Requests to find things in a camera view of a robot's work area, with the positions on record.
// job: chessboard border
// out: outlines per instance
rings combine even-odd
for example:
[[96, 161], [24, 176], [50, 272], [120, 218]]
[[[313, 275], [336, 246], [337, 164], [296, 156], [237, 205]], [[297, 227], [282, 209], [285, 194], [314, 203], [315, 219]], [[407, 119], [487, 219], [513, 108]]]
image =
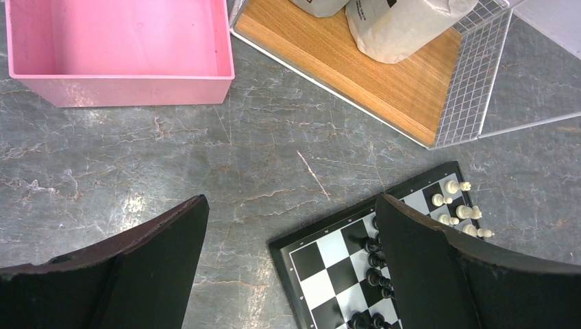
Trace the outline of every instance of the chessboard border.
[[[462, 170], [460, 169], [460, 164], [458, 163], [458, 161], [449, 161], [440, 164], [439, 166], [432, 168], [428, 171], [425, 171], [419, 175], [416, 175], [413, 178], [403, 181], [402, 183], [392, 186], [385, 190], [384, 193], [392, 195], [397, 199], [401, 199], [404, 196], [408, 195], [411, 189], [417, 191], [418, 188], [425, 186], [424, 182], [426, 180], [432, 182], [438, 182], [439, 180], [441, 180], [442, 177], [441, 174], [439, 173], [441, 173], [442, 171], [444, 171], [448, 175], [455, 173], [459, 181], [465, 181], [464, 175], [462, 174]], [[283, 237], [274, 238], [273, 240], [268, 242], [269, 251], [271, 253], [271, 257], [273, 259], [276, 272], [282, 283], [285, 295], [290, 302], [290, 307], [293, 311], [295, 321], [297, 322], [301, 329], [312, 329], [310, 326], [308, 326], [308, 324], [305, 321], [305, 318], [311, 316], [310, 314], [308, 315], [304, 314], [303, 309], [308, 309], [308, 307], [306, 306], [306, 301], [305, 300], [301, 301], [298, 295], [296, 294], [296, 292], [300, 292], [302, 294], [300, 284], [293, 283], [295, 280], [298, 279], [292, 278], [291, 275], [289, 275], [289, 272], [287, 271], [287, 264], [292, 264], [290, 256], [288, 254], [289, 253], [288, 249], [292, 247], [294, 244], [298, 243], [299, 241], [304, 240], [310, 236], [313, 236], [314, 234], [322, 231], [325, 228], [330, 228], [332, 226], [334, 227], [335, 225], [339, 225], [343, 221], [348, 221], [350, 217], [352, 218], [353, 216], [361, 212], [365, 212], [363, 216], [367, 216], [370, 210], [371, 212], [375, 211], [375, 203], [379, 195], [381, 195], [381, 193], [374, 195], [373, 197], [370, 197], [368, 199], [365, 199], [361, 202], [358, 202], [354, 206], [343, 209], [339, 212], [336, 212], [333, 215], [325, 217], [324, 219], [317, 221], [310, 226], [298, 229]], [[473, 206], [472, 200], [468, 192], [463, 191], [462, 196], [464, 197], [468, 206], [472, 207]], [[475, 220], [471, 221], [476, 228], [480, 227], [478, 221]]]

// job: white pawn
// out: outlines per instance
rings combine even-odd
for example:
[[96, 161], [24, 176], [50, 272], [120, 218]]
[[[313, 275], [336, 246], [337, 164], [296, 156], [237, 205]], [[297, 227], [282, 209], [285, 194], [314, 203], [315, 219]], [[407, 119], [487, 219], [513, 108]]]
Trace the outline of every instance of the white pawn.
[[472, 208], [468, 207], [468, 206], [458, 206], [456, 208], [456, 216], [458, 216], [458, 218], [460, 219], [468, 219], [468, 218], [472, 218], [472, 219], [481, 219], [482, 218], [482, 211], [480, 211], [480, 208], [478, 208], [478, 206], [474, 206]]
[[472, 224], [466, 224], [464, 225], [464, 227], [462, 228], [462, 232], [477, 237], [478, 236], [478, 230], [476, 229], [476, 227]]
[[487, 228], [476, 228], [474, 225], [472, 224], [467, 224], [462, 228], [462, 232], [474, 236], [474, 237], [480, 237], [480, 238], [491, 238], [494, 236], [494, 232], [492, 232], [491, 230], [487, 229]]
[[436, 207], [441, 207], [444, 204], [451, 204], [453, 202], [453, 199], [451, 197], [444, 197], [441, 194], [434, 194], [434, 196], [432, 197], [432, 204]]
[[488, 228], [479, 228], [476, 234], [481, 238], [491, 238], [494, 236], [494, 232], [490, 231]]
[[440, 216], [438, 216], [438, 221], [444, 225], [458, 225], [460, 223], [460, 220], [455, 218], [455, 217], [450, 217], [446, 214], [441, 214]]

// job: white chess piece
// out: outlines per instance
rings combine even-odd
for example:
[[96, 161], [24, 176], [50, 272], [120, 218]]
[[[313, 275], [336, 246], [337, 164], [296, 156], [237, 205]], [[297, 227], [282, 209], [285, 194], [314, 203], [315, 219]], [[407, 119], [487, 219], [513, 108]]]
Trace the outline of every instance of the white chess piece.
[[446, 214], [441, 214], [440, 216], [438, 216], [438, 221], [444, 225], [458, 225], [460, 223], [460, 220], [455, 218], [455, 217], [450, 217], [449, 215]]
[[434, 194], [432, 197], [432, 204], [436, 207], [443, 206], [444, 204], [451, 204], [453, 199], [451, 197], [444, 197], [441, 194]]
[[472, 224], [466, 224], [464, 225], [464, 227], [462, 228], [462, 232], [470, 235], [470, 236], [474, 236], [477, 237], [478, 236], [478, 230], [476, 229], [476, 227]]
[[446, 192], [450, 194], [456, 194], [458, 191], [470, 191], [472, 185], [468, 182], [458, 183], [454, 180], [449, 180], [446, 183]]
[[472, 218], [472, 219], [481, 219], [482, 218], [482, 211], [480, 211], [480, 208], [478, 208], [478, 206], [474, 206], [473, 208], [470, 208], [468, 206], [458, 206], [456, 208], [456, 216], [458, 216], [458, 218], [460, 219], [468, 219], [468, 218]]
[[481, 238], [491, 238], [494, 236], [494, 232], [490, 231], [488, 228], [479, 228], [476, 234]]
[[470, 216], [472, 219], [481, 219], [482, 218], [482, 211], [478, 206], [472, 207], [472, 215]]

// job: white grid panel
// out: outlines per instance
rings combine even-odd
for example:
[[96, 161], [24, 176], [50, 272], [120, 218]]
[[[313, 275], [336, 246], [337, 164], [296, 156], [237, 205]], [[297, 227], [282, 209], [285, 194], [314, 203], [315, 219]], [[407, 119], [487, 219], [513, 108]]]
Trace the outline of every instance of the white grid panel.
[[476, 7], [468, 15], [454, 24], [454, 29], [461, 34], [466, 34], [498, 16], [508, 6], [506, 0], [479, 0]]
[[512, 10], [462, 35], [434, 146], [438, 149], [476, 139], [500, 63]]

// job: white bag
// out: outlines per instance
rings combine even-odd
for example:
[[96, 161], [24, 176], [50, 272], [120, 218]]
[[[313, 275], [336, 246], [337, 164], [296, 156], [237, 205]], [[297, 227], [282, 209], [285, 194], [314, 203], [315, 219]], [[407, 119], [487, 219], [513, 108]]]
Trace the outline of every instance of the white bag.
[[315, 17], [335, 15], [349, 0], [291, 0], [302, 10]]
[[383, 63], [406, 59], [468, 14], [478, 0], [351, 0], [345, 8], [357, 48]]

